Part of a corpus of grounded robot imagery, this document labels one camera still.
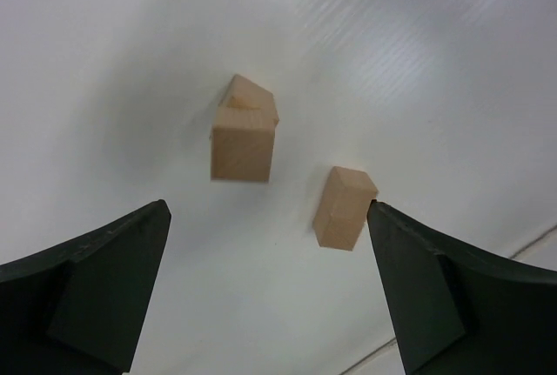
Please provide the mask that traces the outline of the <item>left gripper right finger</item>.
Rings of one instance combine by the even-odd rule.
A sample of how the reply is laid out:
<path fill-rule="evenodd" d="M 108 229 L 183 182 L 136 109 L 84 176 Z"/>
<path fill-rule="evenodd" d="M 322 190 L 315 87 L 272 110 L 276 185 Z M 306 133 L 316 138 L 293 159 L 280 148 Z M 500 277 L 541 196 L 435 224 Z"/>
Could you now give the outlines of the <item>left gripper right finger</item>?
<path fill-rule="evenodd" d="M 367 212 L 407 374 L 554 374 L 556 273 L 484 251 L 383 202 Z"/>

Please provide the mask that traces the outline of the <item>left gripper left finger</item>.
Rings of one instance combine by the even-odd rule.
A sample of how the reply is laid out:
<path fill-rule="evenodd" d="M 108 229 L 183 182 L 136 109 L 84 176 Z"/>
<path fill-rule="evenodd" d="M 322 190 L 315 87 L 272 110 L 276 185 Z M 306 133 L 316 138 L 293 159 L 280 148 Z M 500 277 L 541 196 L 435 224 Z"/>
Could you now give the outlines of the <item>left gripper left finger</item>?
<path fill-rule="evenodd" d="M 129 372 L 170 224 L 160 199 L 2 265 L 1 372 Z"/>

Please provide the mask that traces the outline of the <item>small wooden cube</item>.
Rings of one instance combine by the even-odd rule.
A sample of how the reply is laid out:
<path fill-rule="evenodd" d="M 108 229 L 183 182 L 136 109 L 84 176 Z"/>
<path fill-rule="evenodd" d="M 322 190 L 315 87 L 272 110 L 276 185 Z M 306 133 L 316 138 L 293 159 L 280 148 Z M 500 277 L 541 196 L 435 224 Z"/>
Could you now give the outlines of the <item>small wooden cube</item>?
<path fill-rule="evenodd" d="M 211 128 L 211 179 L 267 183 L 275 123 L 261 110 L 219 107 Z"/>

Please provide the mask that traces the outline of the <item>wooden block letter D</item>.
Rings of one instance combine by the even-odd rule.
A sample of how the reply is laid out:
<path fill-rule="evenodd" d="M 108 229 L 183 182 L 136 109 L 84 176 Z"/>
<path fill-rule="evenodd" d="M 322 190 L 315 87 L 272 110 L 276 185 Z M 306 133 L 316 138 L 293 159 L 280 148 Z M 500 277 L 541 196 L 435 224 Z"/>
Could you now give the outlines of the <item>wooden block letter D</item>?
<path fill-rule="evenodd" d="M 273 94 L 239 74 L 233 76 L 219 105 L 227 108 L 261 110 L 275 125 L 279 124 L 279 114 Z"/>

